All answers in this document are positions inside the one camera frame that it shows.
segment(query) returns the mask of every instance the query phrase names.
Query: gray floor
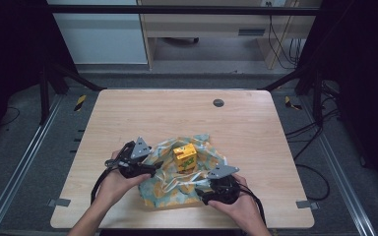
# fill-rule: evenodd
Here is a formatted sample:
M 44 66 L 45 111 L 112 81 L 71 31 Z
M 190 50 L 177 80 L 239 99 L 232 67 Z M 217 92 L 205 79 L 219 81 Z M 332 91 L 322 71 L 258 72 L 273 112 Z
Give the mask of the gray floor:
M 157 44 L 157 55 L 152 70 L 147 66 L 110 66 L 105 68 L 79 66 L 83 76 L 96 84 L 109 88 L 177 88 L 177 89 L 257 89 L 281 78 L 290 70 L 280 66 L 267 70 L 254 39 L 250 38 L 201 38 L 198 44 L 190 40 L 162 39 Z M 0 235 L 63 235 L 66 229 L 53 229 L 49 219 L 53 208 L 49 199 L 57 199 L 74 158 L 78 140 L 86 129 L 97 92 L 83 88 L 68 80 L 71 86 L 66 95 L 52 96 L 60 101 L 54 121 L 36 152 L 22 185 L 12 200 L 0 223 Z M 309 105 L 309 96 L 296 96 L 296 81 L 272 92 L 275 106 L 286 133 L 312 122 L 309 109 L 296 110 L 286 107 L 289 96 L 292 104 Z M 87 99 L 81 111 L 74 111 L 77 99 L 85 94 Z M 15 94 L 11 107 L 20 111 L 17 119 L 0 127 L 0 196 L 10 181 L 18 163 L 38 129 L 39 89 L 37 86 Z M 325 103 L 327 113 L 336 108 L 333 100 Z M 17 110 L 8 109 L 5 121 L 17 116 Z M 288 139 L 292 155 L 296 155 L 315 130 Z M 323 136 L 334 151 L 364 212 L 378 235 L 378 175 L 375 170 L 362 168 L 359 154 L 350 140 L 344 124 L 337 117 L 324 123 Z M 319 201 L 313 210 L 315 225 L 310 229 L 271 229 L 274 235 L 364 235 L 355 225 L 338 185 L 336 174 L 328 164 L 328 153 L 322 140 L 314 141 L 296 160 L 320 171 L 328 180 L 331 193 Z M 320 197 L 327 187 L 315 173 L 303 168 L 298 172 L 308 196 Z

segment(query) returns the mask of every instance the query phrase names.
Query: box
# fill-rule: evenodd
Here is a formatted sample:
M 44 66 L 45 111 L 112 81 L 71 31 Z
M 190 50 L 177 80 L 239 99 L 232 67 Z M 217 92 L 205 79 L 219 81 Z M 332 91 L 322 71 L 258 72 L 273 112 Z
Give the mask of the box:
M 196 166 L 197 154 L 192 144 L 175 148 L 173 153 L 177 171 L 185 171 Z

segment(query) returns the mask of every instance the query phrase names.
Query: human arm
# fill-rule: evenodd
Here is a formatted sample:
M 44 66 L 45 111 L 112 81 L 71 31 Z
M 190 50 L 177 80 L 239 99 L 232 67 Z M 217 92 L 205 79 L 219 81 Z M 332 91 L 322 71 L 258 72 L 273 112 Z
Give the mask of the human arm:
M 232 174 L 240 185 L 247 186 L 244 177 Z M 217 201 L 208 201 L 208 205 L 227 214 L 234 222 L 250 236 L 270 236 L 256 202 L 251 196 L 241 192 L 237 201 L 232 205 L 226 205 Z
M 100 223 L 109 209 L 114 206 L 132 187 L 150 178 L 150 174 L 125 178 L 118 169 L 112 170 L 100 184 L 96 198 L 84 215 L 70 230 L 68 236 L 95 236 Z

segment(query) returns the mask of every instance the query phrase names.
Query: patterned cloth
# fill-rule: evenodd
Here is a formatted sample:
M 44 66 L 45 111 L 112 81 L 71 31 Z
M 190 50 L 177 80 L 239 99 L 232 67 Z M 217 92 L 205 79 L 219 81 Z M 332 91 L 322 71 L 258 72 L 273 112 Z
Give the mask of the patterned cloth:
M 209 170 L 217 164 L 226 164 L 225 156 L 219 154 L 209 143 L 209 135 L 178 137 L 166 140 L 153 147 L 153 151 L 144 161 L 154 164 L 163 161 L 156 176 L 139 186 L 140 194 L 148 207 L 171 207 L 199 202 L 195 187 L 209 189 L 206 179 Z M 173 150 L 192 144 L 198 154 L 197 165 L 192 173 L 177 173 Z

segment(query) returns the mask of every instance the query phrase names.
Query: wooden tabletop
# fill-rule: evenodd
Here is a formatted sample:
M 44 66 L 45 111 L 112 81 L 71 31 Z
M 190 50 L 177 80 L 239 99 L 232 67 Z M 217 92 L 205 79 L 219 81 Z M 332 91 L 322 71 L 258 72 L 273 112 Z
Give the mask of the wooden tabletop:
M 215 99 L 224 102 L 213 105 Z M 228 165 L 240 168 L 262 201 L 270 228 L 314 224 L 284 130 L 271 95 L 263 90 L 107 89 L 96 101 L 60 199 L 51 218 L 71 228 L 90 205 L 96 179 L 113 151 L 143 137 L 149 146 L 175 137 L 209 134 Z M 237 228 L 226 215 L 198 204 L 174 209 L 145 206 L 131 189 L 106 215 L 100 228 Z

